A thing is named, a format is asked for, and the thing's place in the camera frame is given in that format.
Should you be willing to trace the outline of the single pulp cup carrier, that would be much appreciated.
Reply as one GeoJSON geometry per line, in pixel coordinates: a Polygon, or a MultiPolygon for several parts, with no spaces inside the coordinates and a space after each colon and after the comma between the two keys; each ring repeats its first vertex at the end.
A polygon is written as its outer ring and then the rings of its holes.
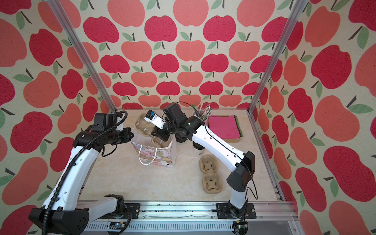
{"type": "Polygon", "coordinates": [[[145,117],[146,113],[142,113],[135,121],[134,127],[136,131],[143,137],[146,137],[147,143],[152,143],[152,145],[155,147],[168,147],[169,142],[165,142],[151,134],[155,126],[152,123],[147,122],[145,117]]]}

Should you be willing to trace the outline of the animal print paper gift bag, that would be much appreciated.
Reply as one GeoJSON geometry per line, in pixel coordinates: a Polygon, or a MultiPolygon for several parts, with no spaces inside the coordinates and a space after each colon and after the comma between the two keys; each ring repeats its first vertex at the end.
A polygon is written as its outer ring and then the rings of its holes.
{"type": "Polygon", "coordinates": [[[177,157],[174,135],[170,136],[167,142],[139,135],[132,139],[131,144],[142,165],[159,165],[174,168],[177,157]]]}

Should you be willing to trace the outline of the white paper coffee cup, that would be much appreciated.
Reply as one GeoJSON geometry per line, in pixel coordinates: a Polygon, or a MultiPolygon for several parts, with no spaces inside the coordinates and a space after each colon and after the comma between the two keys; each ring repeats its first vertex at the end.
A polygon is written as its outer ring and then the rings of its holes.
{"type": "Polygon", "coordinates": [[[205,148],[202,147],[202,146],[193,146],[194,148],[194,152],[197,154],[197,155],[202,155],[205,151],[205,148]]]}

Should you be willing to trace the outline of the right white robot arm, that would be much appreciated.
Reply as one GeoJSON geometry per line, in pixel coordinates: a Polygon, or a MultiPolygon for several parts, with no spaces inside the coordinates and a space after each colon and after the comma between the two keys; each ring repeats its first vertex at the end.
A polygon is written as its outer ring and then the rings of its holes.
{"type": "Polygon", "coordinates": [[[229,200],[229,212],[234,218],[246,215],[247,191],[249,182],[253,181],[255,173],[255,155],[232,147],[230,144],[212,132],[197,110],[194,115],[187,117],[178,103],[171,103],[163,109],[164,117],[149,110],[145,120],[155,127],[152,135],[167,141],[170,135],[175,135],[180,141],[190,140],[214,156],[216,156],[231,171],[226,181],[232,188],[229,200]]]}

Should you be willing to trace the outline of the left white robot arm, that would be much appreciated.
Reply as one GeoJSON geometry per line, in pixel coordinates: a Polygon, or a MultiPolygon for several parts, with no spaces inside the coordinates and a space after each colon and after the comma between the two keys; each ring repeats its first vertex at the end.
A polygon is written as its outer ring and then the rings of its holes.
{"type": "Polygon", "coordinates": [[[109,128],[104,132],[82,131],[74,142],[69,161],[55,188],[42,207],[32,209],[28,218],[43,235],[80,235],[92,221],[103,216],[131,216],[121,195],[110,194],[77,208],[78,199],[92,166],[106,145],[118,146],[131,141],[131,128],[109,128]]]}

